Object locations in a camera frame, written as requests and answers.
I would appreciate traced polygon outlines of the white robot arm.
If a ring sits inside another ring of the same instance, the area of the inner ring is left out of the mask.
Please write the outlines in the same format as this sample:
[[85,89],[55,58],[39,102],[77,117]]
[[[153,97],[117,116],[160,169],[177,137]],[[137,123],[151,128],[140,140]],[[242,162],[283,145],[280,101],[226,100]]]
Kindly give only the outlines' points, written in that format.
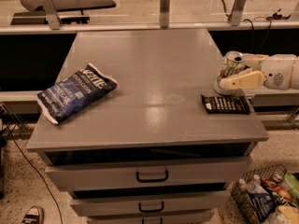
[[229,51],[224,57],[215,89],[222,94],[253,90],[299,89],[299,57],[294,54],[252,54]]

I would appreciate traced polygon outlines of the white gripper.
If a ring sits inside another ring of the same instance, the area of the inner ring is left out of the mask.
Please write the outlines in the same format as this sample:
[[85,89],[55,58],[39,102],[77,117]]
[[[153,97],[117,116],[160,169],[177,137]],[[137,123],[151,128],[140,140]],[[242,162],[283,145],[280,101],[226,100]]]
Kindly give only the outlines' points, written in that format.
[[225,90],[255,89],[261,85],[272,90],[297,89],[297,56],[294,54],[244,54],[245,64],[252,70],[223,78],[220,86]]

